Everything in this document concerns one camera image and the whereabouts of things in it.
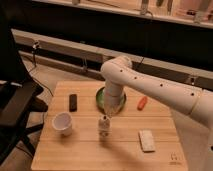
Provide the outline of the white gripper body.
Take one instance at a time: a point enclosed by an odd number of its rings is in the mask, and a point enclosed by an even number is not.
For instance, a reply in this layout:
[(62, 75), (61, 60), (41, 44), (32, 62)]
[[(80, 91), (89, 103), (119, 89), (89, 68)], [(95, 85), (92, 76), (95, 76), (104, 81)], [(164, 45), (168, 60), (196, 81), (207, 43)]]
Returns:
[(119, 97), (107, 96), (104, 99), (104, 111), (109, 117), (116, 115), (122, 107), (121, 99)]

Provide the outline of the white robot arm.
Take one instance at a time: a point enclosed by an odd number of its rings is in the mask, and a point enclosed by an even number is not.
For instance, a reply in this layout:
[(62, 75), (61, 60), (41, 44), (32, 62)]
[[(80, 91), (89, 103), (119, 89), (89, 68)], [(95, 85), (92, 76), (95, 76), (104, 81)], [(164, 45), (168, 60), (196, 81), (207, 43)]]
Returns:
[(125, 55), (104, 62), (101, 75), (105, 79), (104, 111), (108, 116), (119, 111), (127, 86), (207, 127), (210, 134), (201, 171), (213, 171), (213, 91), (136, 72)]

